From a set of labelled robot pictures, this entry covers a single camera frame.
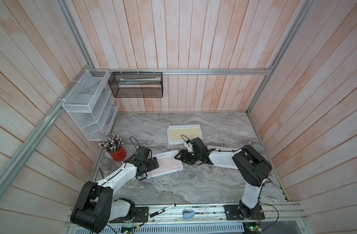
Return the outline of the pink keyboard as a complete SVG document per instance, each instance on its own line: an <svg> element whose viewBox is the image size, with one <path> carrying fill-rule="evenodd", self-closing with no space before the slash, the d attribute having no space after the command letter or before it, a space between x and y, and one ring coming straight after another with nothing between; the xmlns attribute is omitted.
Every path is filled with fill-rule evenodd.
<svg viewBox="0 0 357 234"><path fill-rule="evenodd" d="M178 153L179 153L178 150L173 150L173 151L153 155L153 158L157 158L159 167L151 172L148 172L147 178L153 178L157 176L163 176L170 173L182 171L183 170L182 162L174 158Z"/></svg>

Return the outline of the yellow key keyboard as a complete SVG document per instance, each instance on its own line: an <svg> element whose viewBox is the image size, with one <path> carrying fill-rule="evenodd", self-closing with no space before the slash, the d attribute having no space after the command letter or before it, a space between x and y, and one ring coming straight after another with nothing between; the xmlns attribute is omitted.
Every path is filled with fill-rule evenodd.
<svg viewBox="0 0 357 234"><path fill-rule="evenodd" d="M184 140L200 138L203 140L201 126L198 124L190 125L171 125L167 128L167 139L169 145L183 144Z"/></svg>

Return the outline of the white key keyboard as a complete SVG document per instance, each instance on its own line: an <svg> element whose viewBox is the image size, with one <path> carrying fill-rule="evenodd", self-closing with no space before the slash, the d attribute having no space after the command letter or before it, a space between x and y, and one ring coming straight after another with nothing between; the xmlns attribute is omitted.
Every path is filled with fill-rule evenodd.
<svg viewBox="0 0 357 234"><path fill-rule="evenodd" d="M207 148L208 150L213 150L209 155L209 159L213 166L237 169L237 166L232 157L239 153L241 149L232 149L211 145L207 146Z"/></svg>

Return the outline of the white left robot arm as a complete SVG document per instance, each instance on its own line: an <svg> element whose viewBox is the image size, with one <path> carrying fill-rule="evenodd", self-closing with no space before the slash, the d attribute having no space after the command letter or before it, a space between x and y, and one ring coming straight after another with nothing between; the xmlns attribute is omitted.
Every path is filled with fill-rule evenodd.
<svg viewBox="0 0 357 234"><path fill-rule="evenodd" d="M138 147L120 168L97 182L86 182L72 210L70 222L91 233L99 234L109 221L119 219L134 222L139 214L135 211L135 202L126 198L114 200L114 194L133 178L144 180L147 173L159 168L152 150Z"/></svg>

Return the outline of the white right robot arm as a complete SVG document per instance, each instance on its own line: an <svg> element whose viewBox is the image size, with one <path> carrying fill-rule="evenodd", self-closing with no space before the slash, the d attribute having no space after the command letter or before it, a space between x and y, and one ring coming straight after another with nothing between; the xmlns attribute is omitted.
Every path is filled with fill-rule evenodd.
<svg viewBox="0 0 357 234"><path fill-rule="evenodd" d="M186 149L174 157L189 165L210 165L238 169L245 187L238 205L226 205L224 210L227 220L265 219L260 194L264 183L269 180L272 166L254 147L244 145L239 149L220 149L205 146L202 139L189 139L181 135Z"/></svg>

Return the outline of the red pen cup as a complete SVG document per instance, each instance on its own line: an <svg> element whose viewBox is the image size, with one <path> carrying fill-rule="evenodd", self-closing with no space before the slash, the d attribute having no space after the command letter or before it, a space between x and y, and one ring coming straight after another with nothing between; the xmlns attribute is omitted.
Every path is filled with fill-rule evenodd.
<svg viewBox="0 0 357 234"><path fill-rule="evenodd" d="M116 162L124 161L126 159L127 152L124 149L122 140L118 135L108 133L106 135L106 139L101 141L99 146Z"/></svg>

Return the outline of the black marker pen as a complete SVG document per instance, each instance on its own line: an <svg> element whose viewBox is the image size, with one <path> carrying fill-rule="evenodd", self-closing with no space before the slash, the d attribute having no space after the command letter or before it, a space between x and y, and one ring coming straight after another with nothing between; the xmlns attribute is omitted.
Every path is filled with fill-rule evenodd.
<svg viewBox="0 0 357 234"><path fill-rule="evenodd" d="M155 217L155 216L157 216L157 215L159 215L159 214L161 214L161 213L163 213L163 212L165 212L165 211L167 211L167 210L169 210L169 209L172 209L172 208L174 208L174 207L176 207L176 204L174 203L174 204L171 204L171 205L169 205L169 206L167 206L167 207L164 207L164 208L162 208L162 209L160 209L160 210L158 210L158 211L156 211L156 212L154 212L154 213L152 213L151 215L150 215L150 217L152 218L152 217Z"/></svg>

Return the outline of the blue tape dispenser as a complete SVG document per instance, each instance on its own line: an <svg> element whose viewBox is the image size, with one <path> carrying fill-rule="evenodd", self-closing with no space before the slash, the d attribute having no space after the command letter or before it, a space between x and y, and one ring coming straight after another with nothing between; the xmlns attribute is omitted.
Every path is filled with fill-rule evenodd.
<svg viewBox="0 0 357 234"><path fill-rule="evenodd" d="M182 216L183 216L183 219L185 219L185 220L191 219L195 216L195 211L185 209L182 211Z"/></svg>

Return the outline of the black mesh basket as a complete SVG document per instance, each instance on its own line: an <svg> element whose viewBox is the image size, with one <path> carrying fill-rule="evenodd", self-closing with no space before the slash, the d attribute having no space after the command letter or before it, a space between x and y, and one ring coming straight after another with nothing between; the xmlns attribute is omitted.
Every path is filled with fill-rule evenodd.
<svg viewBox="0 0 357 234"><path fill-rule="evenodd" d="M113 72L108 80L115 98L162 98L160 72Z"/></svg>

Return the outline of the clear tape roll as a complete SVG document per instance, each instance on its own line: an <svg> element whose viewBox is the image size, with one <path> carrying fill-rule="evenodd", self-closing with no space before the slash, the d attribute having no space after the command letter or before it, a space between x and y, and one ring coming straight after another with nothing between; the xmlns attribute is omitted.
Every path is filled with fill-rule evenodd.
<svg viewBox="0 0 357 234"><path fill-rule="evenodd" d="M266 149L264 146L262 146L261 144L253 144L252 147L261 155L265 155L266 154Z"/></svg>

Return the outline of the aluminium frame bar back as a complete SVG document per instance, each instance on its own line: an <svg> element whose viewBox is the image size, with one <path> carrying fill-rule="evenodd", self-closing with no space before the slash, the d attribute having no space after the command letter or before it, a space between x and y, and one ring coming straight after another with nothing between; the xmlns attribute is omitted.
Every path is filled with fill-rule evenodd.
<svg viewBox="0 0 357 234"><path fill-rule="evenodd" d="M162 75L269 75L272 69L107 69L108 72L162 73Z"/></svg>

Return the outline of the aluminium mounting rail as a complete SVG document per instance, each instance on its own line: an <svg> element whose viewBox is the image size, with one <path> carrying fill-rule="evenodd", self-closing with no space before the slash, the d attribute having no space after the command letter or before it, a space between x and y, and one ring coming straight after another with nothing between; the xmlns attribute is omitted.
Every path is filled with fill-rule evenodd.
<svg viewBox="0 0 357 234"><path fill-rule="evenodd" d="M307 215L298 202L262 202L252 211L249 218L244 218L237 203L207 204L164 204L136 205L130 217L116 217L116 209L112 208L111 216L101 218L111 225L153 225L153 224L186 224L186 223L230 223L306 221Z"/></svg>

